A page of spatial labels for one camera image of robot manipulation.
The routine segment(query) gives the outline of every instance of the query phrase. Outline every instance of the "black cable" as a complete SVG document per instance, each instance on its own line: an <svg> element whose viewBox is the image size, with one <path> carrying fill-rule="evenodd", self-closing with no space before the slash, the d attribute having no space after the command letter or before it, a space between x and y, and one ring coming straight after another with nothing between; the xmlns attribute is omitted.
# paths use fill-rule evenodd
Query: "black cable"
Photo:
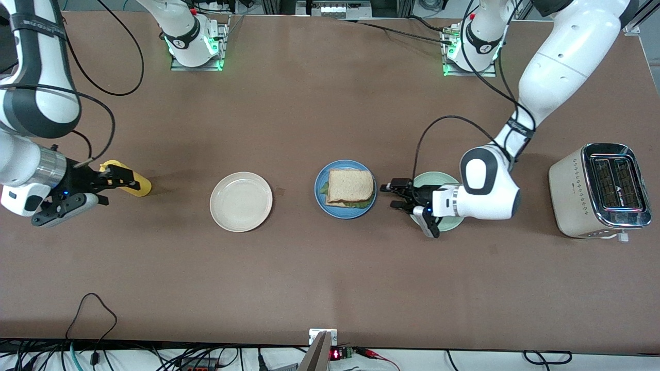
<svg viewBox="0 0 660 371"><path fill-rule="evenodd" d="M99 84L94 82L94 80L92 80L92 78L89 77L89 75L87 75L87 72L84 70L83 65L81 65L80 61L78 60L78 56L76 55L75 51L73 50L73 45L71 45L71 40L69 38L67 38L67 44L69 45L69 49L71 50L71 56L73 57L73 60L76 62L76 65L78 65L78 68L81 70L82 75L87 79L87 81L90 82L90 84L94 85L98 90L101 90L102 92L104 92L106 94L109 94L109 95L112 95L112 96L127 96L129 94L133 94L140 87L140 85L142 85L142 80L145 77L145 57L142 54L142 48L140 48L140 44L138 44L137 40L135 39L135 36L128 29L128 27L126 27L126 25L121 21L121 19L119 19L119 17L117 17L115 15L115 13L112 10L110 10L110 8L108 8L108 6L102 0L96 0L96 1L99 4L101 4L101 6L103 6L103 8L105 8L117 20L117 22L119 22L119 24L124 28L124 30L126 30L128 35L131 37L131 39L133 39L133 42L135 43L135 47L137 48L137 52L140 54L140 66L141 66L140 67L140 79L137 82L137 85L135 85L134 88L132 88L131 90L129 90L127 92L122 92L122 93L111 92L109 90L106 90L106 89L102 88Z"/></svg>
<svg viewBox="0 0 660 371"><path fill-rule="evenodd" d="M18 65L18 61L15 61L11 66L5 68L4 70L0 71L0 73L5 73L9 71L10 69L14 68L16 65Z"/></svg>
<svg viewBox="0 0 660 371"><path fill-rule="evenodd" d="M160 361L160 365L162 366L163 365L163 358L160 356L160 353L158 352L158 349L156 349L156 347L153 345L153 343L151 344L151 347L154 349L154 353L158 357L158 360Z"/></svg>
<svg viewBox="0 0 660 371"><path fill-rule="evenodd" d="M225 368L225 367L229 366L230 364L234 363L234 361L236 361L236 359L238 358L238 354L240 353L240 351L239 351L240 348L236 348L236 355L234 356L234 358L232 358L232 360L229 361L228 364L221 364L220 363L220 356L222 355L222 352L224 352L225 349L227 349L227 348L223 348L220 351L220 355L218 355L218 368Z"/></svg>
<svg viewBox="0 0 660 371"><path fill-rule="evenodd" d="M161 365L160 367L158 367L158 368L156 369L156 371L167 370L167 367L169 367L169 365L176 366L176 362L177 362L177 361L181 361L181 360L183 360L184 358L197 358L198 356L200 356L200 355L202 355L202 354L203 354L203 355L206 355L206 353L200 353L200 354L195 354L195 353L196 353L196 352L199 352L199 351L203 351L203 350L206 349L207 347L208 347L207 345L202 345L201 347L195 347L195 348L192 348L192 349L186 349L186 351L183 352L182 354L180 354L180 355L178 355L178 356L176 356L176 357L174 357L174 358L172 358L172 359L170 359L170 360L164 362L164 364ZM220 349L220 348L223 348L223 347L228 347L228 346L215 347L215 348L212 348L211 350L213 351L213 350L215 350L215 349Z"/></svg>
<svg viewBox="0 0 660 371"><path fill-rule="evenodd" d="M502 146L500 146L499 144L497 144L497 143L495 142L495 138L493 138L493 137L491 136L491 134L488 134L488 132L487 132L486 130L484 130L484 128L482 128L481 126L477 125L474 121L469 120L469 119L467 119L467 118L464 118L463 116L456 116L456 115L442 116L442 117L440 117L440 118L437 118L437 119L433 120L433 122L431 122L431 123L426 127L426 129L425 129L424 132L422 133L422 136L419 138L419 142L417 142L417 149L416 149L415 152L414 152L414 164L412 165L412 178L411 178L411 179L413 179L413 181L414 181L415 174L417 173L417 159L418 159L418 157L419 157L419 148L422 146L422 141L424 140L424 137L426 136L426 133L431 129L431 127L433 127L433 125L436 125L438 122L440 122L440 121L442 121L442 120L444 120L444 119L460 119L460 120L463 120L463 121L469 123L470 125L476 127L476 129L479 130L483 135L485 135L486 138L488 138L488 139L489 139L490 141L492 141L497 147L499 147L500 150L502 150L504 153L506 153L506 151L502 148ZM414 196L414 192L412 193L412 198L414 198L415 201L416 201L416 197Z"/></svg>
<svg viewBox="0 0 660 371"><path fill-rule="evenodd" d="M108 358L108 352L106 352L106 349L103 348L103 356L106 358L106 362L108 363L108 367L110 367L110 371L115 371L115 368L112 367L112 362L110 362L110 358Z"/></svg>
<svg viewBox="0 0 660 371"><path fill-rule="evenodd" d="M394 32L394 33L396 33L396 34L401 34L401 35L404 35L404 36L409 36L409 37L411 37L411 38L418 38L418 39L421 39L421 40L428 40L428 41L433 41L433 42L439 42L439 43L441 43L441 44L451 45L451 42L448 41L448 40L441 40L441 39L427 38L426 36L421 36L421 35L416 35L416 34L409 34L408 32L403 32L403 31L395 30L395 29L393 29L393 28L389 28L389 27L378 26L377 24L371 24L371 23L358 23L358 24L363 24L363 25L365 25L365 26L369 26L369 27L380 28L381 30Z"/></svg>
<svg viewBox="0 0 660 371"><path fill-rule="evenodd" d="M101 106L110 116L110 121L111 121L111 126L110 126L110 137L108 138L108 142L106 143L106 146L97 154L95 157L92 157L92 160L97 160L101 156L103 156L110 145L112 144L112 139L115 137L115 128L117 126L117 123L115 121L115 115L112 113L112 110L105 105L105 103L101 102L100 100L96 99L93 96L87 95L85 93L77 92L75 90L67 89L67 88L61 88L59 86L53 86L53 85L45 85L45 84L2 84L0 85L0 89L10 89L10 88L17 88L17 89L30 89L30 90L37 90L39 88L42 89L51 89L51 90L56 90L60 92L67 92L69 94L74 94L75 96L79 96L85 99L89 99L92 102L98 104Z"/></svg>
<svg viewBox="0 0 660 371"><path fill-rule="evenodd" d="M20 343L18 344L18 348L16 349L16 364L14 365L14 370L20 370L22 368L22 363L21 363L22 357L20 355L20 349L22 347L23 347L23 340L20 341Z"/></svg>
<svg viewBox="0 0 660 371"><path fill-rule="evenodd" d="M445 351L447 352L447 356L449 357L449 363L451 363L451 367L453 367L454 371L458 371L458 367L456 367L456 365L453 362L453 358L451 357L451 352L449 351L449 349L446 349Z"/></svg>
<svg viewBox="0 0 660 371"><path fill-rule="evenodd" d="M655 10L658 9L658 7L660 7L660 4L656 4L656 5L653 7L653 9L651 9L648 13L646 13L646 15L645 15L642 19L640 19L639 21L637 21L637 23L635 23L635 24L633 25L632 28L635 28L635 27L639 26L642 22L644 22L645 20L647 20L647 19L648 19L648 18L649 18L654 12L655 12Z"/></svg>
<svg viewBox="0 0 660 371"><path fill-rule="evenodd" d="M59 354L59 359L62 362L62 371L67 371L67 366L64 364L64 352L66 351L66 341L62 342L62 350Z"/></svg>
<svg viewBox="0 0 660 371"><path fill-rule="evenodd" d="M98 299L98 302L101 303L101 306L103 306L103 308L104 308L106 311L108 311L108 313L110 313L110 315L114 318L114 322L113 322L112 326L110 326L110 328L106 331L106 333L103 334L103 336L101 336L101 337L96 341L96 344L98 344L98 343L100 343L101 340L103 340L103 339L106 337L106 335L109 334L109 333L115 328L115 326L117 325L117 315L115 314L115 312L112 311L112 309L108 308L108 306L106 305L106 303L103 302L103 299L101 299L101 297L100 297L98 294L96 294L95 292L88 292L88 293L86 293L86 294L82 297L80 304L78 304L78 310L76 311L76 315L73 317L73 321L71 321L71 324L69 325L69 328L67 328L67 332L64 333L64 338L65 338L66 340L70 340L70 338L69 338L69 332L70 332L71 329L73 328L73 325L76 324L76 320L78 319L78 316L79 316L80 313L81 313L81 309L83 308L84 300L87 298L87 296L93 296L93 297L95 297L96 299Z"/></svg>
<svg viewBox="0 0 660 371"><path fill-rule="evenodd" d="M527 353L534 353L535 355L538 356L538 358L541 361L539 362L539 361L529 359L529 357L527 356ZM573 353L571 353L569 351L566 351L566 352L552 352L552 353L567 354L568 358L566 360L548 361L548 360L545 359L543 354L541 354L539 351L523 351L523 357L525 358L525 360L527 362L529 362L531 364L535 364L537 366L545 366L546 371L550 371L550 365L560 366L562 364L567 364L567 363L569 363L573 360Z"/></svg>
<svg viewBox="0 0 660 371"><path fill-rule="evenodd" d="M418 17L418 16L416 16L416 15L410 15L408 18L416 19L416 20L420 21L423 25L425 25L427 28L430 28L430 29L433 30L433 31L442 32L442 27L434 27L434 26L431 26L431 25L430 25L428 22L426 22L422 17Z"/></svg>
<svg viewBox="0 0 660 371"><path fill-rule="evenodd" d="M504 76L504 70L502 69L502 50L503 50L503 49L504 49L504 48L500 48L500 51L499 51L500 56L497 58L497 64L498 64L498 68L499 68L499 70L500 70L500 76L501 76L501 78L502 78L502 83L504 84L504 87L506 88L506 91L509 93L509 96L510 96L511 98L515 98L515 97L513 96L513 92L511 91L511 88L509 87L509 83L506 82L506 77ZM517 105L517 104L514 104L513 106L514 106L514 108L515 108L515 117L518 118L518 105ZM513 130L509 130L509 132L506 133L506 136L504 137L504 143L502 144L502 146L503 146L504 148L506 148L506 143L509 141L509 136L511 136L511 133L513 133ZM517 161L518 161L518 157L515 156L515 157L513 158L513 161L514 161L514 162L517 162Z"/></svg>
<svg viewBox="0 0 660 371"><path fill-rule="evenodd" d="M87 158L92 158L92 142L90 142L85 134L81 133L80 131L72 130L71 132L84 139L85 143L87 143Z"/></svg>
<svg viewBox="0 0 660 371"><path fill-rule="evenodd" d="M188 7L191 7L191 8L197 9L198 11L211 12L211 13L215 13L215 14L219 14L220 12L229 12L229 13L232 13L232 14L236 14L236 12L232 12L231 10L219 11L219 10L214 10L214 9L204 9L204 8L201 8L200 6L196 5L195 2L194 2L194 0L191 0L190 3L188 3L187 0L183 0L183 2L184 2Z"/></svg>
<svg viewBox="0 0 660 371"><path fill-rule="evenodd" d="M48 365L48 361L50 360L50 357L52 357L53 354L55 354L56 350L57 350L57 347L53 348L53 350L50 351L50 353L48 353L48 356L46 357L46 360L45 360L44 363L43 363L43 364L37 369L37 371L43 371L43 370L46 369L46 365Z"/></svg>
<svg viewBox="0 0 660 371"><path fill-rule="evenodd" d="M470 9L470 7L472 6L472 4L473 4L474 2L475 2L475 0L470 0L470 3L469 3L469 4L467 5L467 7L465 8L465 14L463 15L463 20L461 21L461 31L460 31L460 35L459 35L459 39L460 39L460 40L463 40L463 30L465 29L465 27L463 27L463 25L465 24L465 21L467 20L467 16L470 14L469 9ZM507 21L507 26L508 26L508 25L511 23L511 21L513 20L513 16L514 16L514 14L515 14L515 11L518 9L518 7L520 6L520 4L522 4L522 0L518 2L518 4L515 6L515 8L513 9L513 11L511 12L511 16L509 17L509 21ZM481 82L484 83L484 84L485 84L487 87L489 87L491 90L493 90L494 92L496 92L496 93L499 94L500 96L504 97L506 100L509 100L511 103L515 104L517 107L519 107L520 109L522 109L523 111L525 111L525 112L527 113L527 115L529 115L529 117L530 117L531 120L532 120L532 131L536 131L536 128L537 128L536 119L535 119L534 116L531 114L531 112L530 112L525 106L523 106L522 104L518 103L518 101L517 101L516 99L509 97L508 95L506 95L505 93L503 93L500 89L496 88L495 86L493 86L492 84L490 84L488 81L486 81L486 79L485 79L483 76L481 76L481 74L480 74L479 72L477 72L477 70L475 69L475 67L472 65L472 63L471 63L470 60L468 59L467 54L465 53L465 48L461 48L461 52L463 53L463 58L465 59L465 62L467 63L467 65L470 67L470 70L471 70L471 71L472 71L472 72L473 72L473 73L479 78L479 80L481 80ZM530 140L530 139L526 139L526 140L525 140L525 144L520 148L520 150L518 151L518 153L516 153L516 154L513 156L513 159L511 159L511 156L510 156L509 152L506 151L506 150L504 150L504 155L506 155L506 156L509 158L509 161L510 161L510 162L511 162L511 161L513 161L513 162L517 161L517 159L518 159L518 157L520 156L520 154L523 152L523 150L525 149L525 147L527 147L527 143L529 143L529 140Z"/></svg>

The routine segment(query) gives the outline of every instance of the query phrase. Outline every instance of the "brown table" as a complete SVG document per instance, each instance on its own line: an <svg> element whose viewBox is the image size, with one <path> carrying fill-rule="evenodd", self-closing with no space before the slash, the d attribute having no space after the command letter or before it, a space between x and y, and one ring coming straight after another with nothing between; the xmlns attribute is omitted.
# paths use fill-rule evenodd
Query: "brown table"
<svg viewBox="0 0 660 371"><path fill-rule="evenodd" d="M106 13L65 16L88 72L106 88L130 88L139 64L124 31ZM107 191L109 207L55 229L2 209L0 336L62 337L80 297L95 291L119 316L115 339L304 344L310 327L332 327L341 342L371 347L660 351L660 224L629 244L563 237L547 186L557 160L613 141L635 150L660 200L659 100L638 38L619 37L543 123L513 172L523 192L514 219L467 219L433 240L388 207L390 195L359 219L337 220L312 186L342 158L379 183L409 176L422 130L441 115L498 132L512 105L477 79L443 77L437 44L325 18L246 17L225 71L170 72L150 16L121 17L145 52L143 86L114 98L72 70L77 88L117 115L105 158L154 191ZM412 20L380 23L433 36ZM512 85L551 27L512 25ZM85 103L79 130L95 151L108 129ZM439 125L419 170L458 177L461 155L485 141L464 123ZM84 158L78 137L57 142ZM218 227L208 206L215 184L238 171L262 175L275 193L270 217L244 234ZM98 337L110 322L90 301L73 335Z"/></svg>

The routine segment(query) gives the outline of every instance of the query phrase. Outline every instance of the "robotic arm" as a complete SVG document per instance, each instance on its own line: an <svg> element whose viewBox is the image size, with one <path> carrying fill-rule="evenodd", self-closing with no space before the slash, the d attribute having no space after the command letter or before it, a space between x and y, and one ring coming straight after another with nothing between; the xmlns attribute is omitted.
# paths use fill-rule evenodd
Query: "robotic arm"
<svg viewBox="0 0 660 371"><path fill-rule="evenodd" d="M10 16L18 67L5 84L47 84L74 90L67 59L66 33L55 3L0 0ZM46 89L0 89L0 184L2 204L30 216L62 180L66 158L27 137L59 138L80 120L74 94Z"/></svg>
<svg viewBox="0 0 660 371"><path fill-rule="evenodd" d="M438 218L509 219L520 204L520 189L510 175L512 160L535 133L535 125L567 101L587 80L614 43L623 19L637 9L636 0L536 0L542 15L553 13L552 33L529 62L519 82L516 110L495 138L467 151L461 159L462 184L413 187L410 179L393 179L381 187L405 202L392 207L413 215L424 233L439 236ZM508 0L484 0L472 20L461 25L459 44L477 71L488 67L505 32L514 5ZM454 62L469 69L459 50Z"/></svg>
<svg viewBox="0 0 660 371"><path fill-rule="evenodd" d="M36 226L55 226L108 199L103 189L140 189L133 172L109 165L95 172L60 152L33 143L29 137L59 138L70 133L81 116L67 59L66 32L52 0L0 0L11 16L18 67L0 86L1 203L31 217ZM37 88L34 85L62 88Z"/></svg>
<svg viewBox="0 0 660 371"><path fill-rule="evenodd" d="M218 21L193 15L181 0L137 0L160 25L170 53L186 67L198 67L219 53Z"/></svg>

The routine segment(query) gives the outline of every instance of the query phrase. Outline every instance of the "cable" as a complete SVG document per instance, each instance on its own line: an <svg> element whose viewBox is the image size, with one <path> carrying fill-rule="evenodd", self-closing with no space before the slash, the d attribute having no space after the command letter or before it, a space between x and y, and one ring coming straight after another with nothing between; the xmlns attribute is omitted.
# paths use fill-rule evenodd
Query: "cable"
<svg viewBox="0 0 660 371"><path fill-rule="evenodd" d="M69 352L71 353L71 359L73 360L73 364L76 366L78 371L83 371L83 368L81 367L80 362L78 362L78 356L76 356L76 352L73 351L73 342L71 341L71 344L69 344Z"/></svg>
<svg viewBox="0 0 660 371"><path fill-rule="evenodd" d="M85 134L81 133L80 131L72 130L71 132L84 139L85 143L87 143L87 158L92 158L92 142L90 142Z"/></svg>
<svg viewBox="0 0 660 371"><path fill-rule="evenodd" d="M454 371L458 371L458 367L456 367L456 365L454 364L453 358L451 357L451 352L449 351L449 349L447 349L446 352L447 352L447 356L449 357L449 363L451 363L451 367L453 367Z"/></svg>
<svg viewBox="0 0 660 371"><path fill-rule="evenodd" d="M131 37L131 39L133 39L133 42L135 43L135 47L137 48L137 52L140 54L140 79L137 82L137 85L135 85L134 88L132 88L131 90L129 90L127 92L122 92L122 93L111 92L109 90L106 90L106 89L102 88L99 84L97 84L94 80L92 80L92 78L89 77L89 75L87 75L87 72L84 70L83 66L81 65L80 61L78 60L78 56L76 55L75 51L73 50L73 45L71 45L71 40L69 38L67 38L67 44L69 45L69 49L71 50L71 56L73 57L73 60L76 62L76 65L78 65L78 68L81 70L82 75L87 79L87 81L90 82L90 84L94 85L94 87L96 87L98 90L101 90L102 92L104 92L106 94L109 94L109 95L112 95L112 96L127 96L127 95L130 95L130 94L133 94L140 87L140 85L142 85L142 80L145 77L145 57L142 54L142 48L140 48L140 44L135 39L135 36L128 29L128 27L126 27L126 25L121 21L121 19L119 19L115 15L115 13L112 10L110 10L110 8L108 8L108 6L102 0L96 0L96 1L99 4L101 4L101 6L103 6L103 8L105 8L117 20L117 22L119 22L119 24L124 28L124 30L126 30L128 35Z"/></svg>
<svg viewBox="0 0 660 371"><path fill-rule="evenodd" d="M263 354L261 354L261 347L257 347L257 361L259 363L259 371L269 371L266 361L263 359Z"/></svg>
<svg viewBox="0 0 660 371"><path fill-rule="evenodd" d="M156 347L153 344L151 344L151 347L154 349L154 353L156 353L156 356L158 357L158 360L160 361L160 365L162 366L163 365L163 358L160 356L160 353L158 352L158 349L156 349Z"/></svg>
<svg viewBox="0 0 660 371"><path fill-rule="evenodd" d="M416 15L410 15L408 18L416 19L416 20L420 21L423 25L425 25L427 28L429 28L429 29L431 29L431 30L433 30L433 31L436 31L436 32L442 32L442 27L433 27L433 26L431 26L428 22L426 22L423 18L420 18L420 17L418 17L418 16L416 16Z"/></svg>
<svg viewBox="0 0 660 371"><path fill-rule="evenodd" d="M411 179L414 180L415 174L417 173L417 159L419 157L419 148L422 145L422 141L424 140L424 137L426 136L426 133L429 131L429 129L431 129L431 127L433 127L433 125L436 125L438 122L440 122L444 119L460 119L460 120L463 120L464 122L469 123L470 125L476 127L476 129L479 130L484 136L486 136L486 138L488 138L490 141L492 141L497 147L500 148L500 150L502 150L505 154L507 154L507 152L502 148L502 146L500 146L499 144L497 144L497 142L495 142L495 138L493 138L491 136L491 134L488 134L488 132L486 130L484 130L484 128L477 125L474 121L469 120L467 118L464 118L463 116L456 116L456 115L442 116L440 118L437 118L437 119L433 120L433 122L431 122L426 127L426 129L422 133L422 136L419 138L419 142L417 142L417 149L415 150L415 153L414 153L414 163L412 165L412 178Z"/></svg>
<svg viewBox="0 0 660 371"><path fill-rule="evenodd" d="M243 14L243 15L242 15L242 16L236 21L236 23L234 23L234 25L229 29L229 32L227 32L227 36L226 36L226 37L229 37L229 35L232 34L232 32L233 32L234 29L238 26L238 24L241 23L241 21L243 21L243 18L246 17L246 14L247 14L247 13Z"/></svg>
<svg viewBox="0 0 660 371"><path fill-rule="evenodd" d="M103 348L102 352L103 352L103 357L105 357L106 362L108 363L108 367L110 367L110 371L115 371L115 368L112 366L112 362L110 362L110 358L108 358L108 352L106 352L106 349Z"/></svg>
<svg viewBox="0 0 660 371"><path fill-rule="evenodd" d="M234 361L236 361L236 359L238 358L238 353L240 353L240 351L239 351L240 348L236 348L236 355L234 356L234 358L232 358L232 360L229 361L228 364L221 364L220 363L220 356L222 356L222 352L224 352L226 349L227 348L223 348L220 351L220 354L218 355L218 368L225 368L225 367L229 366L230 364L234 363Z"/></svg>
<svg viewBox="0 0 660 371"><path fill-rule="evenodd" d="M541 361L539 362L539 361L529 359L529 357L527 356L527 353L536 354L540 358ZM546 371L550 371L550 365L560 366L562 364L567 364L567 363L569 363L573 360L573 353L571 353L569 351L566 351L566 352L552 352L552 353L567 354L568 359L560 360L560 361L547 361L545 359L545 357L543 356L543 354L541 354L539 351L523 351L523 357L525 358L525 360L527 362L529 362L531 364L535 364L537 366L545 366Z"/></svg>
<svg viewBox="0 0 660 371"><path fill-rule="evenodd" d="M445 45L451 45L451 42L448 41L448 40L441 40L441 39L427 38L426 36L421 36L421 35L416 35L416 34L409 34L408 32L403 32L403 31L395 30L395 29L393 29L393 28L388 28L388 27L378 26L377 24L371 24L371 23L359 23L359 24L363 24L363 25L365 25L365 26L369 26L369 27L380 28L381 30L394 32L394 33L396 33L396 34L401 34L401 35L404 35L404 36L409 36L409 37L411 37L411 38L418 38L418 39L421 39L421 40L428 40L428 41L433 41L433 42L439 42L439 43L441 43L441 44L445 44Z"/></svg>
<svg viewBox="0 0 660 371"><path fill-rule="evenodd" d="M0 71L0 73L5 73L5 72L9 71L10 69L16 67L16 65L18 65L18 61L15 61L11 66L9 66L9 67L5 68L4 70Z"/></svg>
<svg viewBox="0 0 660 371"><path fill-rule="evenodd" d="M502 78L502 83L504 84L504 87L506 88L506 91L509 93L509 96L510 96L511 98L514 98L514 96L513 96L513 92L511 91L511 88L509 87L509 84L506 82L506 77L504 76L504 70L502 69L502 50L503 50L503 48L500 48L500 51L499 51L500 56L499 56L499 58L497 59L498 69L500 70L500 76L501 76L501 78ZM514 106L514 108L515 108L515 116L516 116L516 118L517 118L517 117L518 117L518 105L517 105L517 104L514 104L513 106ZM506 133L506 136L504 137L504 143L503 143L503 145L502 145L504 148L506 148L506 143L509 141L509 136L511 136L511 133L513 133L513 130L509 130L509 132ZM518 161L518 157L515 156L515 157L513 158L513 161L514 161L514 162L517 162L517 161Z"/></svg>
<svg viewBox="0 0 660 371"><path fill-rule="evenodd" d="M474 2L475 2L475 0L470 0L470 3L469 3L469 4L467 5L467 7L465 8L465 14L463 15L463 20L461 21L461 31L460 31L460 35L459 35L459 40L461 40L461 42L462 42L462 40L463 40L463 31L464 31L464 29L465 29L465 27L464 27L463 25L465 24L465 21L467 20L467 16L470 14L469 9L470 9L470 7L472 7L472 4L473 4ZM513 9L513 11L511 12L511 16L509 17L509 21L507 21L507 23L506 23L507 26L509 26L509 24L510 24L511 21L513 20L513 15L515 14L515 11L518 9L518 7L520 6L520 4L522 4L522 0L521 0L520 2L518 2L518 4L515 6L515 8ZM536 119L535 119L534 116L531 114L531 112L530 112L525 106L523 106L522 104L518 103L518 101L517 101L516 99L513 99L513 98L509 97L508 95L504 94L500 89L497 89L495 86L493 86L493 85L490 84L488 81L486 81L486 79L485 79L483 76L481 76L481 74L479 74L479 72L477 72L477 70L475 69L475 67L472 65L472 63L471 63L470 60L468 59L467 54L465 53L465 48L461 48L461 53L463 53L463 58L465 59L465 62L467 63L467 65L470 67L470 70L471 70L471 71L472 71L472 72L473 72L473 73L479 78L479 80L481 80L482 83L484 83L487 87L489 87L489 88L490 88L491 90L493 90L494 92L498 93L500 96L504 97L506 100L509 100L510 102L512 102L513 104L515 104L517 107L519 107L520 109L522 109L523 111L525 111L525 112L527 113L527 115L529 115L529 117L530 117L531 120L532 120L532 131L536 131L536 128L537 128ZM520 154L523 152L523 150L524 150L525 147L527 146L527 143L529 143L529 140L530 140L530 139L526 139L525 144L524 144L524 145L518 150L518 153L516 153L516 154L513 156L513 162L516 162L516 161L517 161L518 157L520 156ZM512 161L511 156L510 156L509 152L506 151L505 149L504 149L504 154L509 158L509 162L511 162L511 161Z"/></svg>
<svg viewBox="0 0 660 371"><path fill-rule="evenodd" d="M67 371L67 365L64 364L64 350L65 350L66 341L62 342L62 350L59 354L59 359L62 362L62 371Z"/></svg>
<svg viewBox="0 0 660 371"><path fill-rule="evenodd" d="M83 302L84 302L84 300L87 298L87 296L93 296L93 297L97 298L97 299L98 299L98 302L101 303L101 306L103 306L103 308L104 308L106 311L108 311L108 313L110 313L110 315L114 318L114 323L112 324L112 326L110 326L110 328L109 328L109 329L103 334L103 336L101 336L101 337L96 341L96 344L98 344L98 343L100 343L101 340L103 340L103 338L105 338L106 335L109 334L109 333L115 328L115 326L117 325L117 315L115 314L115 312L112 311L112 309L108 308L108 306L106 305L106 303L103 302L103 299L101 299L101 297L100 297L98 294L96 294L95 292L88 292L87 294L85 294L85 295L82 297L80 304L78 304L78 310L76 311L76 315L73 317L73 321L71 321L71 324L69 325L69 328L67 328L67 332L64 333L64 338L65 338L66 340L70 340L70 338L69 338L69 332L70 332L71 329L73 328L73 325L76 324L76 320L78 319L78 316L79 316L80 313L81 313L81 309L83 308Z"/></svg>
<svg viewBox="0 0 660 371"><path fill-rule="evenodd" d="M383 357L382 355L372 351L371 349L362 348L362 347L353 347L353 350L355 351L355 353L357 353L361 356L365 356L369 359L384 360L386 362L389 362L392 365L394 365L394 367L397 368L397 371L401 371L401 369L399 368L399 365L397 365L396 363L392 362L391 360Z"/></svg>
<svg viewBox="0 0 660 371"><path fill-rule="evenodd" d="M94 157L91 157L88 161L95 161L99 159L101 156L103 156L110 145L112 144L112 139L115 137L115 129L117 127L117 123L115 121L115 115L112 113L112 110L105 105L105 103L101 102L100 100L96 99L93 96L87 95L85 93L77 92L75 90L67 89L67 88L61 88L59 86L53 86L53 85L45 85L45 84L2 84L0 85L0 89L10 89L10 88L17 88L17 89L29 89L29 90L37 90L39 88L42 89L51 89L51 90L56 90L60 92L66 92L69 94L74 94L75 96L79 96L88 100L91 100L92 102L98 104L101 106L110 116L110 136L108 137L108 142L106 143L106 146L99 152Z"/></svg>
<svg viewBox="0 0 660 371"><path fill-rule="evenodd" d="M218 14L218 13L220 13L220 12L230 12L230 13L234 13L234 12L232 12L231 10L219 11L219 10L217 10L217 9L204 9L204 8L201 8L200 6L196 5L195 2L194 2L194 0L191 0L190 2L188 2L187 0L182 0L182 1L183 1L188 7L191 7L191 8L193 8L193 9L197 9L198 11L211 12L211 13L215 13L215 14Z"/></svg>
<svg viewBox="0 0 660 371"><path fill-rule="evenodd" d="M379 356L379 358L377 358L377 359L384 360L384 361L386 361L386 362L392 363L392 364L394 365L394 367L397 368L397 371L401 371L401 369L399 368L399 366L398 366L396 363L390 361L389 359L387 359L387 358L385 358L385 357L383 357L383 356Z"/></svg>

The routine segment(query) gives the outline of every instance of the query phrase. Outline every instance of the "yellow object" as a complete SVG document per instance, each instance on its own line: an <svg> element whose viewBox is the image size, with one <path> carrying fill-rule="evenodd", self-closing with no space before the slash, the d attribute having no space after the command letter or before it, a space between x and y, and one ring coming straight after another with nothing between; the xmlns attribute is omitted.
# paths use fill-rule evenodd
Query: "yellow object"
<svg viewBox="0 0 660 371"><path fill-rule="evenodd" d="M106 171L106 168L108 167L108 165L121 166L122 168L126 168L126 169L132 171L132 169L130 167L122 164L121 162L119 162L117 160L105 161L104 163L101 164L101 167L100 167L99 171L100 172ZM151 182L148 179L146 179L142 175L136 173L135 171L133 171L133 179L140 182L140 190L139 191L136 191L135 189L131 189L131 188L128 188L128 187L120 187L120 189L130 193L131 195L137 196L137 197L144 197L144 196L148 195L149 192L151 192Z"/></svg>

